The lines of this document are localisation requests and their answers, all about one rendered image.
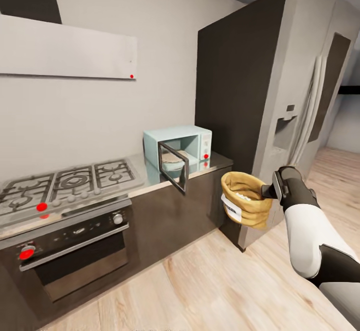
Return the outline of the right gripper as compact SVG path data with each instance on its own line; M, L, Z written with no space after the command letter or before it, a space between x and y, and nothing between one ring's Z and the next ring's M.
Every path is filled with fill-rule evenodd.
M263 184L261 186L261 196L263 198L277 199L277 193L273 188L273 185Z

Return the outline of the popcorn bag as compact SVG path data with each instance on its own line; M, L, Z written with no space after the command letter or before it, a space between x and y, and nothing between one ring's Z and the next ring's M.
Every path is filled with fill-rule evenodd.
M221 178L221 199L228 217L244 226L258 230L265 229L273 198L262 197L264 184L263 181L245 172L226 173Z

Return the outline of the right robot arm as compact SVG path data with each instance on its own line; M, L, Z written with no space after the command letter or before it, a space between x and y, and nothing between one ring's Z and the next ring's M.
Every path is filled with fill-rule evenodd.
M335 308L360 331L360 261L336 232L307 188L301 173L285 166L263 184L263 198L278 199L283 207L290 263L313 283Z

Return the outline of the microwave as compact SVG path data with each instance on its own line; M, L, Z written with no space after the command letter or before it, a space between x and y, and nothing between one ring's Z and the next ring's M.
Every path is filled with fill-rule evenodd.
M189 196L189 164L211 157L212 131L192 124L146 129L145 157Z

